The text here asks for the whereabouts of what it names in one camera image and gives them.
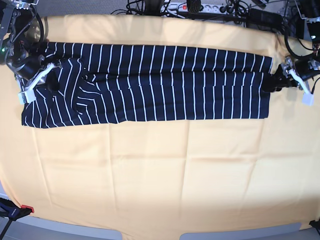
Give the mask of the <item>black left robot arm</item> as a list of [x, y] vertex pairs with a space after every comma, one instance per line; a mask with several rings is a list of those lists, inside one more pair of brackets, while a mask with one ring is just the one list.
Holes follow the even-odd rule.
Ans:
[[[266, 93], [279, 92], [283, 88], [299, 88], [306, 94], [313, 94], [315, 87], [309, 88], [308, 81], [320, 75], [320, 2], [318, 0], [296, 0], [296, 11], [287, 21], [284, 29], [284, 44], [289, 53], [276, 72], [262, 82], [262, 90]], [[299, 35], [295, 38], [310, 53], [299, 55], [293, 51], [289, 43], [292, 23], [306, 24], [311, 40], [311, 47], [303, 45]]]

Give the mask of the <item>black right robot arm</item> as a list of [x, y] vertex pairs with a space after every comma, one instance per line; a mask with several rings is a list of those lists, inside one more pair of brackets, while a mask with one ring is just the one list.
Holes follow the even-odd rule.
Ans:
[[23, 87], [39, 77], [35, 85], [57, 91], [59, 83], [46, 60], [45, 28], [35, 0], [0, 2], [0, 64], [7, 66]]

